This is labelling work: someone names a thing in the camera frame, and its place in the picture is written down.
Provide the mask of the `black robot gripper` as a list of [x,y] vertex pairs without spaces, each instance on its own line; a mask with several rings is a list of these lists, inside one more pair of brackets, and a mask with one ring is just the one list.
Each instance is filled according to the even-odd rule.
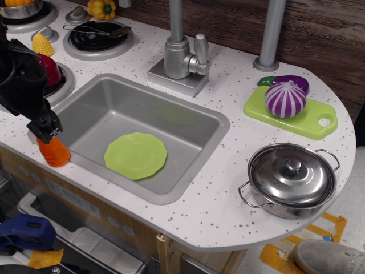
[[30,120],[28,129],[43,143],[62,132],[60,119],[44,98],[48,83],[40,57],[16,39],[1,41],[1,105]]

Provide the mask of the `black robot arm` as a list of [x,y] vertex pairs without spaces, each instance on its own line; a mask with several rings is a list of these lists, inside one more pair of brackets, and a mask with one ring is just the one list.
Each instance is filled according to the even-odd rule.
[[1,105],[30,120],[27,128],[44,144],[63,131],[56,113],[44,98],[49,78],[38,54],[16,39],[8,40],[1,24]]

